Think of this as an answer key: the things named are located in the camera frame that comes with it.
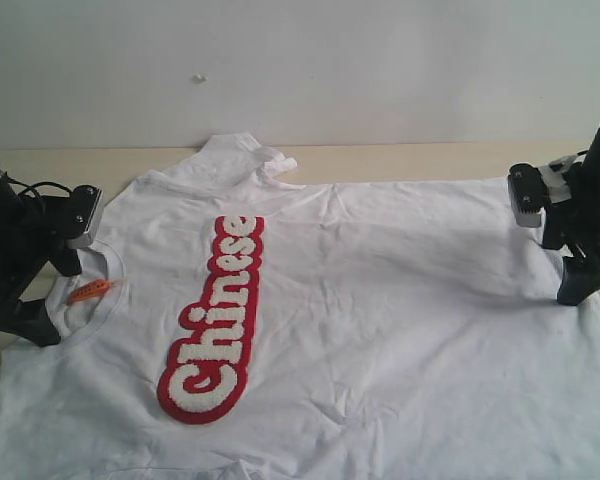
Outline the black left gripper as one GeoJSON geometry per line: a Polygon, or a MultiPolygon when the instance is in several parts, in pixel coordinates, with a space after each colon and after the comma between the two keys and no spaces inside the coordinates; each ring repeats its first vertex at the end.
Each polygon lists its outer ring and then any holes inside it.
{"type": "Polygon", "coordinates": [[[82,273],[75,249],[63,237],[63,212],[69,195],[0,198],[0,332],[38,347],[58,345],[44,299],[23,302],[20,295],[50,263],[64,277],[82,273]]]}

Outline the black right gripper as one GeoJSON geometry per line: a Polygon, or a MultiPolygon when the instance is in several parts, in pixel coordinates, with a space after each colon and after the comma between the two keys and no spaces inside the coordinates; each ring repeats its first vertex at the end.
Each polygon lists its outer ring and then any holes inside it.
{"type": "Polygon", "coordinates": [[[549,164],[540,172],[547,187],[541,246],[569,251],[557,302],[577,306],[600,290],[600,194],[579,164],[549,164]]]}

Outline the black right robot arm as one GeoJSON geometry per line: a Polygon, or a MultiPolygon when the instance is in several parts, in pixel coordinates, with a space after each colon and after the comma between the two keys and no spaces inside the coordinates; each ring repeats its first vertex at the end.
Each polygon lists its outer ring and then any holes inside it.
{"type": "Polygon", "coordinates": [[[557,302],[576,306],[600,290],[600,125],[584,160],[563,177],[570,198],[547,207],[542,247],[569,250],[557,302]]]}

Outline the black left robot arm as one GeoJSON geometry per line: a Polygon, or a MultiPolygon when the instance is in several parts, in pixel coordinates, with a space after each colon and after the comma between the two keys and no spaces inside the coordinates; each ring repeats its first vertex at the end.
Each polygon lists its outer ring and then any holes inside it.
{"type": "Polygon", "coordinates": [[[45,301],[23,302],[20,296],[46,264],[65,277],[82,272],[77,251],[92,244],[100,225],[103,192],[92,185],[69,189],[65,196],[42,195],[43,183],[24,185],[0,169],[0,332],[39,347],[57,345],[60,334],[45,301]]]}

